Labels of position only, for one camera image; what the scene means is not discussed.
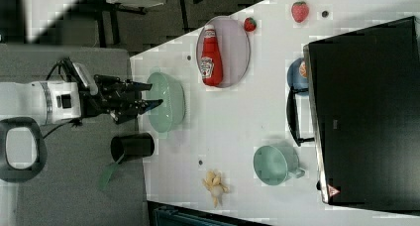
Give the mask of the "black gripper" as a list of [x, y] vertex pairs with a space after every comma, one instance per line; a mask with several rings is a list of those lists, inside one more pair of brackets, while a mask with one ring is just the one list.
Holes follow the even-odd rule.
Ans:
[[95, 75], [90, 83], [79, 82], [82, 118], [109, 114], [116, 124], [122, 124], [159, 107], [162, 99], [136, 101], [137, 91], [150, 91], [150, 83], [142, 83], [108, 75]]

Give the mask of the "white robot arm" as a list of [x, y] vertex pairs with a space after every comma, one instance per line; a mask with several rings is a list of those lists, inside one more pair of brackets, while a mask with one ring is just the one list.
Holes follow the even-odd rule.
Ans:
[[70, 82], [3, 82], [1, 179], [26, 182], [43, 170], [48, 157], [43, 126], [75, 123], [100, 114], [111, 115], [117, 124], [125, 123], [163, 103], [142, 98], [151, 89], [149, 83], [107, 75]]

